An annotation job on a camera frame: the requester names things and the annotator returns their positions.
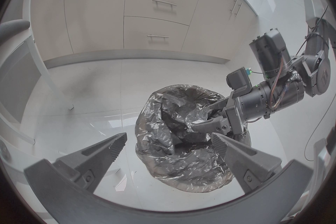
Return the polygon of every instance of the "white furniture leg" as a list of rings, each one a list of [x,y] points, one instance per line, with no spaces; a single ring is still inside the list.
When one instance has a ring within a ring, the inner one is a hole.
[[[31,0],[23,0],[23,10],[22,16],[24,20],[30,20],[30,2]],[[57,98],[69,109],[73,109],[73,104],[71,103],[70,99],[67,98],[63,92],[55,85],[51,76],[48,72],[48,69],[45,67],[45,64],[40,56],[40,53],[37,49],[35,44],[33,31],[31,30],[31,36],[27,39],[27,45],[31,56],[36,64],[37,69],[40,71],[42,78],[47,82],[48,86],[51,88],[53,93],[57,96]]]

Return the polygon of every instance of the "cabinet handle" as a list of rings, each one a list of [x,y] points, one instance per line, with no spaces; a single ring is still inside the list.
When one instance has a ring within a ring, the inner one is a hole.
[[[163,37],[163,38],[168,38],[169,36],[156,36],[156,35],[153,35],[153,34],[148,34],[147,35],[148,37]]]
[[[235,8],[235,6],[236,6],[236,4],[237,4],[237,1],[238,1],[238,0],[234,0],[234,6],[233,6],[233,8],[232,8],[232,9],[230,9],[230,11],[231,11],[231,14],[232,14],[232,12],[233,12],[233,9]]]
[[[243,4],[243,3],[241,3],[241,4],[239,5],[238,11],[237,11],[237,13],[235,13],[236,16],[238,15],[238,12],[239,12],[240,8],[242,7],[242,4]]]
[[[172,6],[176,6],[177,7],[177,4],[175,3],[170,3],[170,2],[166,2],[166,1],[162,1],[162,0],[153,0],[154,2],[160,2],[160,3],[164,3],[164,4],[168,4],[168,5],[172,5]]]

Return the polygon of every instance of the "black cable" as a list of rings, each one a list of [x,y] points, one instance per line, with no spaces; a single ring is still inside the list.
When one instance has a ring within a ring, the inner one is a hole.
[[[254,122],[256,122],[256,121],[258,121],[259,119],[261,119],[262,117],[259,117],[259,118],[257,118],[256,120],[253,120],[253,121],[246,121],[247,123],[254,123]]]
[[[328,8],[328,5],[327,5],[327,7],[325,8],[325,10],[324,10],[324,12],[323,12],[321,18],[319,18],[319,20],[317,21],[316,25],[314,26],[313,30],[312,30],[310,33],[315,32],[315,30],[316,30],[317,26],[319,25],[321,19],[323,18],[324,14],[326,13],[327,8]],[[308,34],[307,37],[306,37],[306,40],[303,42],[303,44],[301,45],[301,47],[299,48],[299,50],[297,51],[297,53],[295,54],[295,56],[297,56],[297,55],[299,54],[299,52],[300,52],[300,50],[302,49],[302,47],[303,47],[303,46],[306,44],[306,42],[308,41],[309,36],[310,36],[310,35]]]

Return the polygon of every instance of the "robotic arm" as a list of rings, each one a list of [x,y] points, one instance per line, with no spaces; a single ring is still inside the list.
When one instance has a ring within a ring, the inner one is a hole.
[[[331,12],[326,14],[327,7],[323,8],[320,0],[305,0],[304,3],[309,27],[301,46],[306,43],[304,53],[291,57],[277,29],[257,37],[250,47],[265,80],[252,87],[249,70],[242,67],[230,73],[226,82],[233,91],[229,97],[212,105],[222,109],[222,117],[194,125],[194,131],[242,134],[245,123],[269,118],[276,111],[301,101],[305,92],[311,97],[325,93],[331,74],[329,39],[334,45],[336,30],[327,19]]]

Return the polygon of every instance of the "drawer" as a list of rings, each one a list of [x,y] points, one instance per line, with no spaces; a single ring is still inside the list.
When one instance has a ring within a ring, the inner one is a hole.
[[[188,26],[176,22],[124,17],[124,48],[181,51],[187,31]]]
[[[198,0],[125,0],[125,16],[169,20],[190,25]]]

